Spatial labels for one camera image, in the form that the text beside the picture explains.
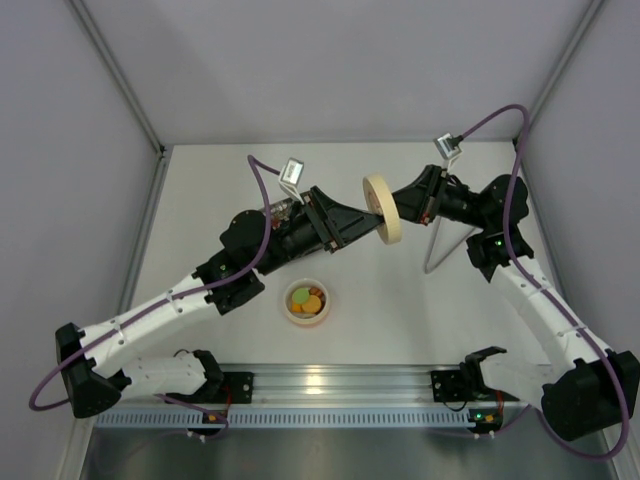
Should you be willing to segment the cream round box lid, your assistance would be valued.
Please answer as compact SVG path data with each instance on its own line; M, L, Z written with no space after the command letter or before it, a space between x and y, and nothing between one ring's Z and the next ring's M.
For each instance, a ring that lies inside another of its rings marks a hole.
M382 217L382 224L377 227L379 237L386 245L399 243L401 219L387 182L380 174L371 174L363 178L362 185L369 212Z

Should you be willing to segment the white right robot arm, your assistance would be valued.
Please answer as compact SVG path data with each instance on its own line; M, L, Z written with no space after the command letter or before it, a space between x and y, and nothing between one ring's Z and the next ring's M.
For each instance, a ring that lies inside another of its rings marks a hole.
M466 240L470 263L512 306L548 358L537 366L503 347L474 352L461 365L474 393L500 390L527 402L564 441L628 426L639 361L598 339L546 278L518 227L529 214L528 196L519 176L500 175L476 193L429 165L393 199L405 221L426 225L443 217L476 228Z

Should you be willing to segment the green round cookie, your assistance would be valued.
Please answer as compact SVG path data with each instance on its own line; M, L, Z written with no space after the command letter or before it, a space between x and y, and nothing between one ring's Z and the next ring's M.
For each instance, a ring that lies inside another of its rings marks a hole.
M293 304L303 305L309 300L310 292L306 287L297 288L291 295Z

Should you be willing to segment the red brown sushi snack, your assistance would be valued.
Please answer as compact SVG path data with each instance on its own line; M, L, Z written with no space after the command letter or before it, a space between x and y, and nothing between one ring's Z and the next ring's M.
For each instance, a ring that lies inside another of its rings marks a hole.
M324 296L324 292L321 289L316 288L316 287L310 288L309 292L310 292L311 295L315 295L315 296L317 296L319 298L322 298Z

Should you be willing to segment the orange round cracker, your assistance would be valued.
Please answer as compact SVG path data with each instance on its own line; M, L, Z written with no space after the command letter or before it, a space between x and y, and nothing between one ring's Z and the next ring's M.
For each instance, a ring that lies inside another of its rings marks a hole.
M321 298L315 295L310 295L309 300L301 306L305 313L317 314L322 310L323 302Z

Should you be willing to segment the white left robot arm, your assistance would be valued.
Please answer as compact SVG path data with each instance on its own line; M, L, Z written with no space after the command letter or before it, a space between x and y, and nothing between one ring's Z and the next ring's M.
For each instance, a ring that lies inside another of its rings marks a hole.
M260 276L318 250L335 252L379 231L400 239L400 218L389 191L365 188L367 207L340 204L313 187L299 199L267 203L236 215L220 236L221 250L156 298L88 327L68 323L55 333L57 363L72 413L90 418L125 398L167 396L205 403L224 374L212 353L144 358L156 344L196 323L197 312L223 316L265 289Z

